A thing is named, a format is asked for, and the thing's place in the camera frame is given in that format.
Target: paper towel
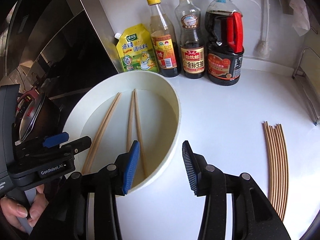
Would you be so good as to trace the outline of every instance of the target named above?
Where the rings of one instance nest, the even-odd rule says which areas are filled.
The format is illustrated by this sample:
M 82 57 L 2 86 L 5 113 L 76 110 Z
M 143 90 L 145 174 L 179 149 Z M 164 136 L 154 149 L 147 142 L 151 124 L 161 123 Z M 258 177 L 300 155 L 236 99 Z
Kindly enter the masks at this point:
M 290 7 L 293 9 L 292 27 L 299 36 L 306 34 L 310 30 L 309 15 L 304 0 L 291 0 Z

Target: chopstick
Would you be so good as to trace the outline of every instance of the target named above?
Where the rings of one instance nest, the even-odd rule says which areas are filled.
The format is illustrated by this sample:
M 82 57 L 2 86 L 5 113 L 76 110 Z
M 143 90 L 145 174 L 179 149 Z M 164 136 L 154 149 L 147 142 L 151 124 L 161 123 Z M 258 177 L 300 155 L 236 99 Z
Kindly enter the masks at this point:
M 138 141 L 140 143 L 140 158 L 141 158 L 141 162 L 142 162 L 143 174 L 144 174 L 144 177 L 146 178 L 147 177 L 147 170 L 146 170 L 145 158 L 144 158 L 142 132 L 141 132 L 140 115 L 139 115 L 139 103 L 138 103 L 138 95 L 137 95 L 136 89 L 134 90 L 134 102 L 135 102 L 135 110 L 136 110 Z
M 127 152 L 130 151 L 132 144 L 132 119 L 133 119 L 133 107 L 135 100 L 135 90 L 132 92 L 130 110 L 129 110 L 129 123 L 128 123 L 128 134 L 127 134 Z
M 268 150 L 268 199 L 283 221 L 288 198 L 288 160 L 282 125 L 263 123 Z
M 103 137 L 103 134 L 109 124 L 109 121 L 111 119 L 111 116 L 112 116 L 114 110 L 116 109 L 116 106 L 120 100 L 121 95 L 122 95 L 122 93 L 118 93 L 116 95 L 116 98 L 112 101 L 111 106 L 109 107 L 105 117 L 103 118 L 103 121 L 100 124 L 100 127 L 99 127 L 99 129 L 93 139 L 92 145 L 91 145 L 89 152 L 87 154 L 87 157 L 84 161 L 84 165 L 83 165 L 82 171 L 81 171 L 81 173 L 83 175 L 88 174 L 90 172 L 93 160 L 94 160 L 95 155 L 97 153 L 99 144 L 100 144 L 102 137 Z

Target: chicken seasoning pouch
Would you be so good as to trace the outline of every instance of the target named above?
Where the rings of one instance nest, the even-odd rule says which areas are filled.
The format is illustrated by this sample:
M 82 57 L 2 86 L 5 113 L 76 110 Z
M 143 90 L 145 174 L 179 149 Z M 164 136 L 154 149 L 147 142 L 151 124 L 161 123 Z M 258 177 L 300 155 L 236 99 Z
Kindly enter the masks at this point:
M 159 72 L 150 33 L 143 24 L 124 31 L 117 44 L 124 71 L 148 70 Z

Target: white wall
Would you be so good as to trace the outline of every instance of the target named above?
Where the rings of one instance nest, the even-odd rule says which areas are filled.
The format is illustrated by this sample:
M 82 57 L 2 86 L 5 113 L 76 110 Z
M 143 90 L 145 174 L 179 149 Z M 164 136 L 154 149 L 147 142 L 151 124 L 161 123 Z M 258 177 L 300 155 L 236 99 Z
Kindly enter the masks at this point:
M 122 33 L 124 29 L 143 23 L 149 26 L 150 12 L 146 0 L 100 0 L 114 32 Z M 162 6 L 175 26 L 177 38 L 180 30 L 174 15 L 179 0 L 161 0 Z M 193 0 L 204 13 L 212 0 Z M 255 57 L 254 49 L 260 40 L 263 0 L 232 0 L 243 13 L 245 56 Z M 300 52 L 304 37 L 299 37 L 292 28 L 291 15 L 282 13 L 278 0 L 270 0 L 270 56 L 268 61 L 288 67 L 294 63 Z

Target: white countertop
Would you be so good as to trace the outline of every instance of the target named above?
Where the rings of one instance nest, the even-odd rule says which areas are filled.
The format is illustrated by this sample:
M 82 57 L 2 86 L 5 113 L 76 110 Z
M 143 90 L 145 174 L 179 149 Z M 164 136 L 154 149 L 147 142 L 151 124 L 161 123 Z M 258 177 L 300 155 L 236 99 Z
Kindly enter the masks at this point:
M 284 224 L 292 240 L 298 240 L 320 208 L 320 127 L 312 123 L 294 80 L 288 73 L 250 69 L 243 69 L 240 81 L 231 87 L 215 85 L 207 77 L 179 75 L 168 80 L 182 108 L 177 151 L 155 182 L 117 198 L 123 240 L 197 239 L 205 197 L 194 196 L 190 189 L 181 154 L 184 140 L 224 173 L 251 174 L 267 194 L 264 121 L 281 123 L 284 129 L 289 162 Z M 231 204 L 229 195 L 226 240 L 232 237 Z

